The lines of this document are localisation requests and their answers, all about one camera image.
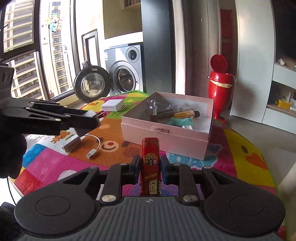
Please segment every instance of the washing machine door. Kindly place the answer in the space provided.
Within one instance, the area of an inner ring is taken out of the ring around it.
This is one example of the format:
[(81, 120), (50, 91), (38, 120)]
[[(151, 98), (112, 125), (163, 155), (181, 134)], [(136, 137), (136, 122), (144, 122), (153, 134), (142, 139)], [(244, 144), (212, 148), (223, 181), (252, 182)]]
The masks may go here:
[(75, 77), (74, 92), (82, 102), (90, 103), (101, 97), (106, 97), (110, 89), (110, 75), (99, 66), (88, 66)]
[(112, 90), (116, 94), (140, 90), (140, 77), (136, 69), (126, 61), (117, 61), (109, 70), (112, 79)]

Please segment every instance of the metal screw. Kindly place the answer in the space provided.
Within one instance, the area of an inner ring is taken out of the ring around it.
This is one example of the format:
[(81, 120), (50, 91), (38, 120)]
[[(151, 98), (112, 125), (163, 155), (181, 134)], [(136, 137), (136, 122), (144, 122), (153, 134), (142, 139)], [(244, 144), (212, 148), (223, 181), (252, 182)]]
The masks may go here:
[(153, 199), (149, 198), (149, 199), (146, 200), (146, 202), (147, 203), (152, 203), (153, 202)]
[(183, 200), (185, 202), (195, 202), (195, 201), (197, 201), (197, 196), (195, 196), (195, 195), (185, 195), (183, 197)]
[(116, 197), (114, 195), (105, 195), (102, 197), (103, 202), (114, 202)]

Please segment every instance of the high-rise building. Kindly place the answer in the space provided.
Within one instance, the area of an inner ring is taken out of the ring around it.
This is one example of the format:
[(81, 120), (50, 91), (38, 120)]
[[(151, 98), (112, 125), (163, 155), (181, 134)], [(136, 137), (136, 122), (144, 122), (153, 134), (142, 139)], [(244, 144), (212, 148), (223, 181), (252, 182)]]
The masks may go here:
[[(33, 0), (14, 0), (7, 5), (4, 19), (4, 52), (33, 42), (33, 3)], [(12, 97), (44, 98), (35, 63), (35, 53), (26, 54), (8, 63), (15, 68), (11, 88)]]
[[(47, 8), (49, 17), (52, 14), (60, 15), (61, 2), (42, 1), (42, 3), (49, 4)], [(12, 0), (7, 5), (4, 20), (4, 52), (33, 43), (33, 5), (34, 0)], [(46, 82), (50, 97), (53, 98), (68, 91), (73, 84), (69, 71), (67, 46), (62, 44), (61, 31), (52, 32), (47, 28), (46, 35), (40, 37), (46, 37), (46, 39), (49, 37), (49, 43), (46, 43), (48, 48), (41, 48), (41, 52), (46, 74), (50, 73), (46, 75)], [(45, 99), (35, 52), (18, 57), (8, 64), (15, 68), (11, 88), (12, 97)]]

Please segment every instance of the red lid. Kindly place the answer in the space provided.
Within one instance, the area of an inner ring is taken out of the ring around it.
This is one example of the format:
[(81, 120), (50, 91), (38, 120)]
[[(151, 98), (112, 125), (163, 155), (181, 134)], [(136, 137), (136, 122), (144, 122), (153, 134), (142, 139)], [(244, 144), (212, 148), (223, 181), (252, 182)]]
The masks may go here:
[(211, 66), (214, 71), (224, 73), (227, 69), (227, 61), (222, 55), (215, 54), (211, 58)]

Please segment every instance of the black cable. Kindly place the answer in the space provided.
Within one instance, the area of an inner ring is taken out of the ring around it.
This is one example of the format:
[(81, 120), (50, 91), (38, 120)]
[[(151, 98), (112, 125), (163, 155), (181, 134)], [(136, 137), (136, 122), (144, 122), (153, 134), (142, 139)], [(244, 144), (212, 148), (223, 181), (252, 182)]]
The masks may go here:
[(10, 186), (9, 186), (8, 177), (7, 177), (6, 179), (7, 179), (7, 185), (8, 185), (8, 189), (9, 189), (9, 192), (10, 192), (11, 198), (12, 198), (12, 200), (13, 200), (14, 204), (15, 204), (15, 205), (17, 205), (17, 204), (15, 203), (15, 200), (13, 199), (13, 196), (12, 196), (12, 193), (11, 193), (11, 190), (10, 190)]

